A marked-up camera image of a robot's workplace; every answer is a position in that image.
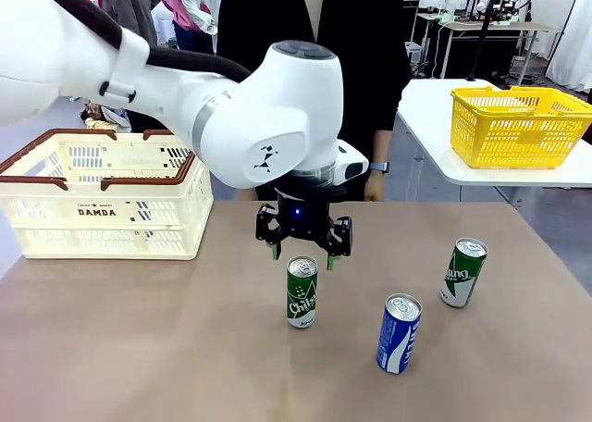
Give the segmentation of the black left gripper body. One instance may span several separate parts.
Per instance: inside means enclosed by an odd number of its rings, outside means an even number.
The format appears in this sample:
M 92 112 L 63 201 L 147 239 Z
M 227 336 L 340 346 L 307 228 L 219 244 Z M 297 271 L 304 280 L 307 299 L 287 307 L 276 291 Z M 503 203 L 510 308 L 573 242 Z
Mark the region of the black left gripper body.
M 279 224 L 286 238 L 318 242 L 330 219 L 330 205 L 344 200 L 346 190 L 325 187 L 276 185 Z

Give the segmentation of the person's left hand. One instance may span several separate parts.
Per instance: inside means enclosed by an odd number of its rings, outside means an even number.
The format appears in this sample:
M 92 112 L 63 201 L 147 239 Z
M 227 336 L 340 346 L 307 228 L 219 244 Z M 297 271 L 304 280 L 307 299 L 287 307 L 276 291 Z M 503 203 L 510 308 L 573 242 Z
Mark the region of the person's left hand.
M 385 191 L 385 174 L 378 170 L 371 170 L 364 186 L 366 202 L 382 202 Z

